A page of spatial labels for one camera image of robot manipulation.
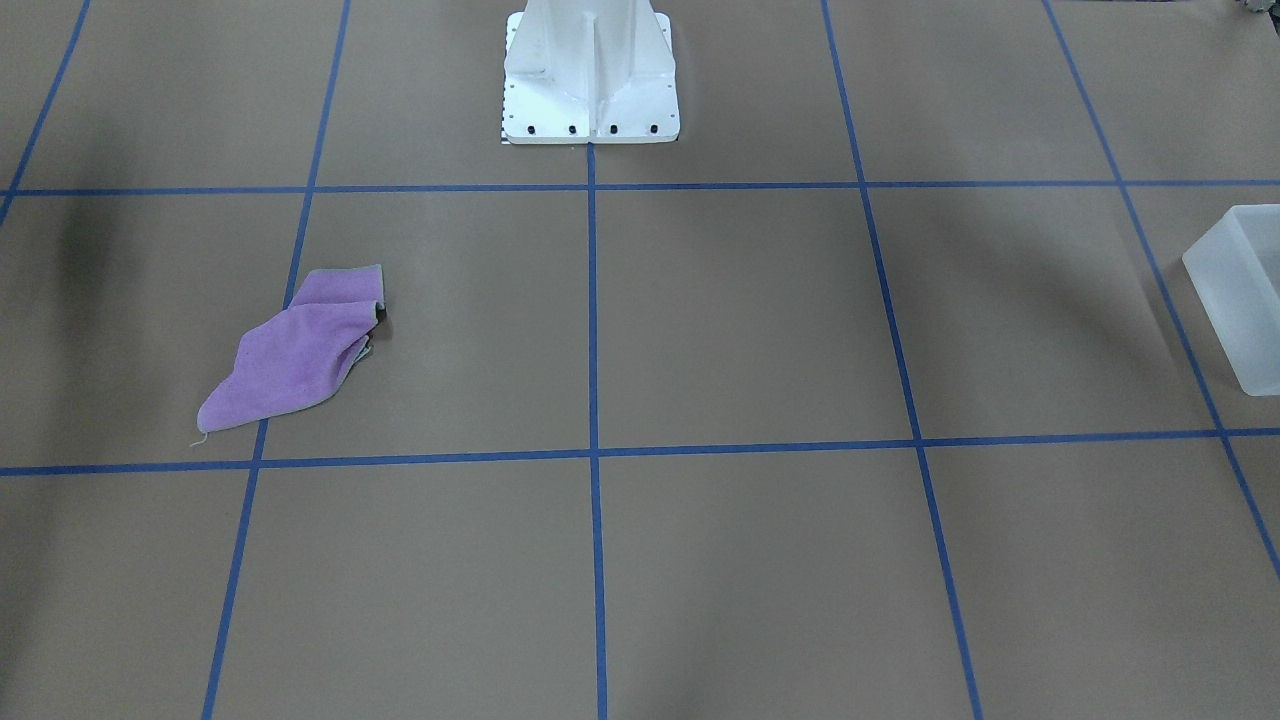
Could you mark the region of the purple microfiber cloth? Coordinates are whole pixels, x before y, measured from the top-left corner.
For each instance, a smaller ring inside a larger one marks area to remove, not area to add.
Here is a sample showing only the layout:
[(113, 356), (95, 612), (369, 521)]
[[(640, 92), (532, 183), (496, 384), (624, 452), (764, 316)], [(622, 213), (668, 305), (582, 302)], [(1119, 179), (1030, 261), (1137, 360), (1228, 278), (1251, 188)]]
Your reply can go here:
[(289, 304), (246, 332), (230, 373), (196, 414), (201, 436), (317, 406), (371, 348), (387, 309), (381, 265), (315, 269)]

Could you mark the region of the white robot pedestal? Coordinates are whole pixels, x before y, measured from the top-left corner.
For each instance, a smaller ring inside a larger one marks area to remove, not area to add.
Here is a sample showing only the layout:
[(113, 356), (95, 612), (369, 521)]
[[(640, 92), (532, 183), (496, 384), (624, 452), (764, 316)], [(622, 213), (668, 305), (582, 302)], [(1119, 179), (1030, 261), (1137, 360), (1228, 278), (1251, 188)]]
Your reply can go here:
[(672, 23), (649, 1), (529, 1), (504, 32), (500, 137), (669, 143), (681, 135)]

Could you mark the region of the translucent plastic box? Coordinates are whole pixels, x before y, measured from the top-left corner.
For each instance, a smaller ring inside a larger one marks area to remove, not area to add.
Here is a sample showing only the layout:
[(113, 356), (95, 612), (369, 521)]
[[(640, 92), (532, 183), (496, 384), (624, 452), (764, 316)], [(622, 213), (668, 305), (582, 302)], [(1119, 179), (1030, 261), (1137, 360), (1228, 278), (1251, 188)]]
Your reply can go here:
[(1181, 260), (1242, 391), (1279, 395), (1279, 205), (1229, 208)]

